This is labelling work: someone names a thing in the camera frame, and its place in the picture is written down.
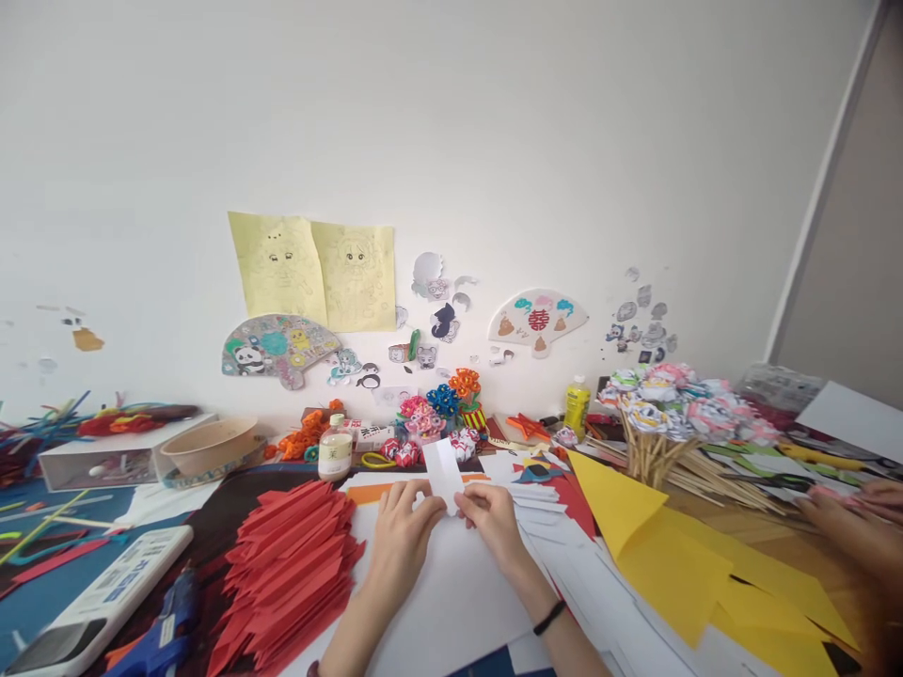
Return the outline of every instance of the stack of red paper strips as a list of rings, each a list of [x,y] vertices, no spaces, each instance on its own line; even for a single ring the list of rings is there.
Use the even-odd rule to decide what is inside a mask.
[[[278,675],[344,611],[351,569],[366,542],[349,533],[355,503],[312,481],[267,492],[226,555],[226,593],[235,593],[218,628],[207,677],[253,654],[260,675]]]

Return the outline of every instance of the beige bowl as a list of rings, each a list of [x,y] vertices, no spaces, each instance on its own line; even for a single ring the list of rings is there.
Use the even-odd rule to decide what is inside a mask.
[[[184,477],[202,475],[253,451],[255,417],[224,418],[173,437],[160,449]]]

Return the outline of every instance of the small plastic bottle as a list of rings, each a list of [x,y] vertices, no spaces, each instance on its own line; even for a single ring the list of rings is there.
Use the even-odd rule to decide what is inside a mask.
[[[577,434],[580,442],[586,436],[586,414],[590,410],[590,398],[593,396],[585,384],[586,376],[574,377],[574,383],[567,387],[564,413],[564,425]]]
[[[329,429],[320,437],[317,471],[323,481],[343,480],[351,470],[351,443],[354,437],[345,427],[345,414],[333,414]]]

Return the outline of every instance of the yellow paper sheet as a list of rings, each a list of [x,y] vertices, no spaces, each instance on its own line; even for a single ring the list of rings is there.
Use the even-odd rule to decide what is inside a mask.
[[[323,276],[310,223],[300,216],[229,212],[229,225],[248,316],[286,313],[326,325]]]
[[[734,563],[734,575],[795,606],[809,620],[859,651],[859,645],[818,580],[670,508],[664,524],[683,532]]]
[[[310,226],[323,271],[326,326],[334,332],[395,331],[392,228]]]
[[[689,536],[668,529],[655,515],[627,543],[618,568],[643,599],[695,648],[727,590],[734,565]]]
[[[712,624],[784,677],[828,677],[837,674],[824,645],[817,639],[739,627],[720,605],[712,614]]]
[[[617,561],[627,541],[668,497],[580,453],[568,454],[583,495]]]
[[[756,586],[730,580],[719,602],[738,627],[793,633],[818,641],[829,639],[795,606]]]

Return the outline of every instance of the black wristband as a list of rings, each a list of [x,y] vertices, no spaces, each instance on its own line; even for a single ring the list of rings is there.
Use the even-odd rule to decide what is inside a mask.
[[[548,612],[548,616],[542,619],[539,625],[533,628],[533,634],[537,637],[542,635],[552,624],[552,621],[561,616],[562,611],[564,611],[565,609],[567,609],[567,603],[564,600],[559,600],[558,604],[553,606],[552,610]]]

